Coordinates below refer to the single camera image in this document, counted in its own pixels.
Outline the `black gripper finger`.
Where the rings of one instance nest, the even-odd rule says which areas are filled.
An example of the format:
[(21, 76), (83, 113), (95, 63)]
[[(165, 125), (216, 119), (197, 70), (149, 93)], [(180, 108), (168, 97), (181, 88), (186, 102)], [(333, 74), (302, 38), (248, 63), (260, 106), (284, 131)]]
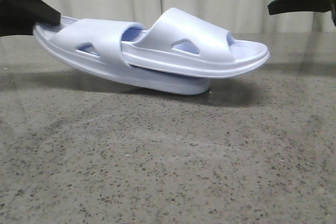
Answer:
[(57, 26), (61, 14), (42, 0), (1, 0), (1, 18)]
[(49, 6), (1, 6), (1, 37), (33, 35), (34, 25), (47, 21), (49, 12)]

